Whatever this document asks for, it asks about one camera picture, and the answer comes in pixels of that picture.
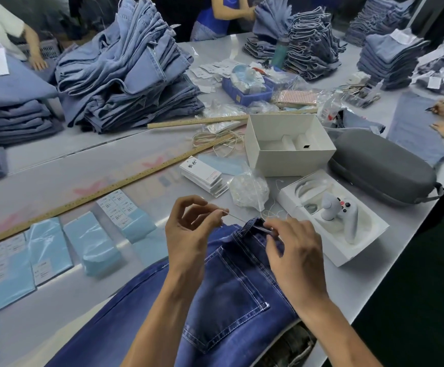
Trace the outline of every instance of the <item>white box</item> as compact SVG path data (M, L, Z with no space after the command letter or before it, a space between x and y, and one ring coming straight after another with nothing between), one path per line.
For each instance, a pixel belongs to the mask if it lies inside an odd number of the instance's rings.
M310 175L336 151L314 114L252 114L244 145L249 166L267 177Z
M303 191L299 198L296 193L296 187L303 181L312 181L308 184L309 191ZM344 238L344 232L329 233L316 219L322 206L322 197L325 191L331 192L336 197L345 200L354 201L358 206L358 229L354 244L348 243ZM340 185L324 170L318 170L315 173L302 178L293 184L283 188L277 201L280 205L297 220L310 220L315 230L322 237L322 246L324 254L334 263L335 266L341 266L376 240L389 225L375 214L369 207L362 203L358 198ZM317 212L310 214L303 206L307 203L315 203L318 206Z

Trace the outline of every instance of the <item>white game controller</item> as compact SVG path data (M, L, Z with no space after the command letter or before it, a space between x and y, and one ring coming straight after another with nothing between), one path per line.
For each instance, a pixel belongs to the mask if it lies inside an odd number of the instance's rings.
M326 221L338 217L344 223L344 238L348 243L354 243L358 229L358 206L352 201L341 201L334 194L325 192L322 198L321 218Z

